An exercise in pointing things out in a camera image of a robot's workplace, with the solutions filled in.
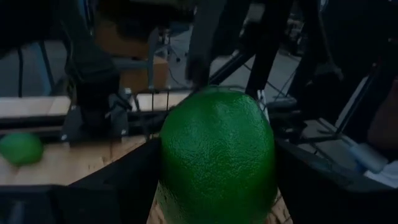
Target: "cardboard box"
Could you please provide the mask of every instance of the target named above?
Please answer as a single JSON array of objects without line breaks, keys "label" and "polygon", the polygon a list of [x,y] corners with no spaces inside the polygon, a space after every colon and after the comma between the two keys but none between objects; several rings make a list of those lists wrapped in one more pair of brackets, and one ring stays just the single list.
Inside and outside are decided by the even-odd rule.
[{"label": "cardboard box", "polygon": [[[167,84],[169,64],[160,57],[154,58],[154,86],[156,89],[164,89]],[[133,93],[148,89],[148,75],[146,69],[128,70],[121,73],[120,85],[130,88]]]},{"label": "cardboard box", "polygon": [[148,57],[148,43],[121,37],[118,34],[116,24],[102,19],[100,15],[96,15],[95,21],[95,42],[104,51],[120,57],[136,57],[139,59]]}]

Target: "green lime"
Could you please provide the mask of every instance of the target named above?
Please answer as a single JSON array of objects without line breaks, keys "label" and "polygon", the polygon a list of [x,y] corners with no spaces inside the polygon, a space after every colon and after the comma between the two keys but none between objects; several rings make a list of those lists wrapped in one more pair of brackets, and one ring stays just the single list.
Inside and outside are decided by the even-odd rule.
[{"label": "green lime", "polygon": [[43,144],[33,134],[13,133],[0,139],[0,154],[15,166],[39,162],[43,151]]},{"label": "green lime", "polygon": [[265,222],[277,193],[274,137],[250,96],[208,87],[170,112],[160,137],[156,198],[167,223]]}]

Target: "white object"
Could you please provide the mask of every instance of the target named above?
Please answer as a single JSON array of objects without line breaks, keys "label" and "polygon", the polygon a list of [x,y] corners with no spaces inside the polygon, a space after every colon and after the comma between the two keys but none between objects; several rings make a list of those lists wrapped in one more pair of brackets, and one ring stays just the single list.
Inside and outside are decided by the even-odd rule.
[{"label": "white object", "polygon": [[366,171],[365,176],[387,186],[398,188],[398,161],[387,164],[378,174]]},{"label": "white object", "polygon": [[266,8],[265,8],[264,4],[260,4],[260,3],[250,4],[248,16],[247,16],[249,21],[260,22],[265,10],[266,10]]},{"label": "white object", "polygon": [[266,106],[267,106],[266,93],[264,90],[257,91],[257,99],[259,99],[260,109],[264,112],[264,114],[266,115],[266,118],[269,122],[268,109],[266,108]]},{"label": "white object", "polygon": [[382,172],[388,163],[384,156],[365,143],[351,146],[348,150],[362,166],[374,174]]}]

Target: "wooden table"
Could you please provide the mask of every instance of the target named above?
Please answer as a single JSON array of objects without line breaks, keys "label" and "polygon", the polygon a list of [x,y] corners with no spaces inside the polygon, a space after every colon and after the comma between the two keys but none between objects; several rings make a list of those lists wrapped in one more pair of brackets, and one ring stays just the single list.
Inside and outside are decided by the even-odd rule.
[{"label": "wooden table", "polygon": [[[170,94],[169,106],[176,105],[187,94]],[[141,110],[152,109],[152,95],[138,96]],[[164,109],[167,95],[154,95],[154,108]],[[70,100],[65,96],[0,98],[0,118],[25,116],[56,116],[66,114]],[[124,138],[121,142],[86,143],[70,147],[67,143],[45,146],[43,159],[31,166],[14,167],[0,157],[1,185],[61,184],[68,185],[100,170],[145,143],[142,136]],[[283,199],[275,203],[268,223],[281,223],[289,213]],[[165,220],[159,206],[154,202],[147,224],[164,224]]]}]

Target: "floor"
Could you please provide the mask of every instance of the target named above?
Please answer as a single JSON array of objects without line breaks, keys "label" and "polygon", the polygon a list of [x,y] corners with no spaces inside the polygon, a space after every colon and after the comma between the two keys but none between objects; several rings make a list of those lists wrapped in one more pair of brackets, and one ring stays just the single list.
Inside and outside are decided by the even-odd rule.
[{"label": "floor", "polygon": [[[181,61],[176,62],[175,56],[169,58],[169,65],[171,73],[169,74],[168,84],[172,87],[187,85],[184,80],[185,57],[184,52],[188,50],[190,32],[186,32],[174,39],[172,39],[172,46],[176,52],[181,56]],[[65,48],[60,42],[46,42],[46,49],[49,55],[50,66],[52,69],[55,81],[59,80],[65,75],[63,67],[65,64],[66,52]],[[38,96],[45,93],[42,77],[40,76],[40,67],[38,66],[39,56],[35,54],[32,47],[23,49],[24,53],[24,82],[23,95],[24,96]],[[222,67],[229,58],[220,58],[213,62],[211,72],[216,71]],[[278,54],[274,61],[274,66],[269,77],[269,84],[265,88],[265,93],[268,101],[272,101],[276,96],[280,96],[280,92],[285,93],[289,86],[289,78],[293,75],[296,66],[299,63],[299,58],[293,58],[286,55]],[[251,68],[254,58],[250,59],[246,65]],[[0,82],[0,97],[17,96],[17,82],[18,82],[18,57],[15,52],[0,60],[0,68],[2,68],[1,82]],[[249,69],[241,67],[237,69],[223,85],[240,85],[246,86],[250,75]],[[316,122],[309,122],[310,126],[305,133],[309,136],[320,135],[318,130],[324,129]],[[322,151],[334,161],[349,168],[354,169],[355,163],[351,155],[348,153],[347,145],[342,141],[329,141],[318,144]],[[310,152],[315,152],[313,147],[301,146],[303,149]]]}]

